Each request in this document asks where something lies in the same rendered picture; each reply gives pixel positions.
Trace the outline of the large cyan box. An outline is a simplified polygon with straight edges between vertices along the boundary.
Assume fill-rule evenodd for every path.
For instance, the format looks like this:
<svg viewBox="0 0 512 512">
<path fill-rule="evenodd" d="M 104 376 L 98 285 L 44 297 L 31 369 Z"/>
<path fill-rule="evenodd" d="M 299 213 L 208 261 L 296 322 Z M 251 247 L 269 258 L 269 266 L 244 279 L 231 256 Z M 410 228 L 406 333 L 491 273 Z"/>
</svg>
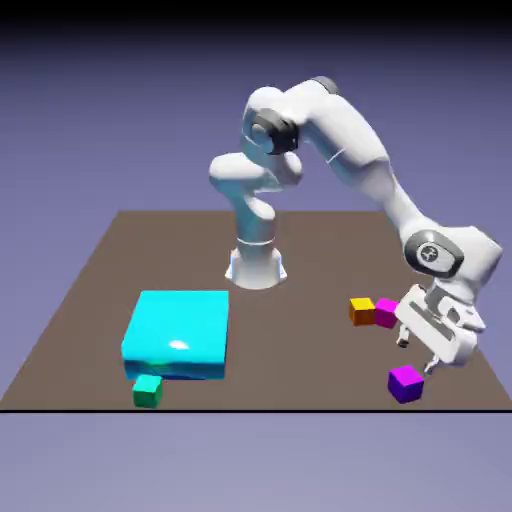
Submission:
<svg viewBox="0 0 512 512">
<path fill-rule="evenodd" d="M 223 379 L 228 320 L 226 290 L 141 292 L 121 344 L 126 377 Z"/>
</svg>

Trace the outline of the small purple cube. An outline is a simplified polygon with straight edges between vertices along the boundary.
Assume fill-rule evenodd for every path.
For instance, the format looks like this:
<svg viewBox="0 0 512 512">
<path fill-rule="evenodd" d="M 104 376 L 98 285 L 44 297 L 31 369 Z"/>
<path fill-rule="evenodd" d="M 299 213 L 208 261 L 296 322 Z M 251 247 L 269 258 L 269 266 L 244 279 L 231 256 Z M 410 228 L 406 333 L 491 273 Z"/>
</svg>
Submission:
<svg viewBox="0 0 512 512">
<path fill-rule="evenodd" d="M 389 371 L 387 386 L 397 402 L 410 403 L 421 398 L 424 378 L 413 366 L 401 366 Z"/>
</svg>

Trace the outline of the small orange cube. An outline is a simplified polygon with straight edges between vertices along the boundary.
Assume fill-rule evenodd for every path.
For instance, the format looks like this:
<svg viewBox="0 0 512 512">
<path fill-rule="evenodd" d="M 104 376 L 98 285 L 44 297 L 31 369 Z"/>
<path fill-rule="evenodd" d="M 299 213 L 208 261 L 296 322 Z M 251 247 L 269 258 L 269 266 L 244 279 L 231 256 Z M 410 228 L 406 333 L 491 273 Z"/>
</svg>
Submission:
<svg viewBox="0 0 512 512">
<path fill-rule="evenodd" d="M 375 305 L 371 298 L 350 298 L 349 317 L 354 326 L 375 324 Z"/>
</svg>

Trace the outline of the small magenta cube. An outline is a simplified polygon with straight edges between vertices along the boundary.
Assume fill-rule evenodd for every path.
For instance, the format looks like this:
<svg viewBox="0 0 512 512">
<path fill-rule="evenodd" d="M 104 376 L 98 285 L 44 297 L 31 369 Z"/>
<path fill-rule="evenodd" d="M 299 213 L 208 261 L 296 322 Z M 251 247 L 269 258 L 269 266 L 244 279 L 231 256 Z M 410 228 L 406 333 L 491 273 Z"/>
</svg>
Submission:
<svg viewBox="0 0 512 512">
<path fill-rule="evenodd" d="M 375 324 L 379 327 L 393 329 L 397 318 L 395 310 L 398 302 L 388 298 L 380 298 L 375 304 Z"/>
</svg>

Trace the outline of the small green cube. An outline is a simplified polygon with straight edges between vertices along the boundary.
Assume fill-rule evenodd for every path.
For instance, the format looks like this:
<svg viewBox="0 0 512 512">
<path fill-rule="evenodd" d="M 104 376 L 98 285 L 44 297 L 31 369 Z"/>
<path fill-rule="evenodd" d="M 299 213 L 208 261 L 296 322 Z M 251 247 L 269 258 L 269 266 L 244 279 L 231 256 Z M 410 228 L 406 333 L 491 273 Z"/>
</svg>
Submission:
<svg viewBox="0 0 512 512">
<path fill-rule="evenodd" d="M 136 407 L 155 409 L 162 398 L 162 378 L 155 375 L 139 375 L 132 387 Z"/>
</svg>

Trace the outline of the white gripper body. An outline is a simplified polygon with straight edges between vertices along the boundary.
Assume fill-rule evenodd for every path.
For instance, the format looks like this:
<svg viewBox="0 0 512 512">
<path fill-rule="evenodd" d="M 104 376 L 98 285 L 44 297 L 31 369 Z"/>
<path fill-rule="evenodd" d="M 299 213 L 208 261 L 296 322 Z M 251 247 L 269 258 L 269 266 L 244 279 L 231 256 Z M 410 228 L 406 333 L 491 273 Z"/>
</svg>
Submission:
<svg viewBox="0 0 512 512">
<path fill-rule="evenodd" d="M 446 316 L 438 319 L 425 303 L 426 291 L 413 285 L 400 300 L 395 316 L 445 365 L 463 366 L 477 346 L 477 334 L 458 327 Z"/>
</svg>

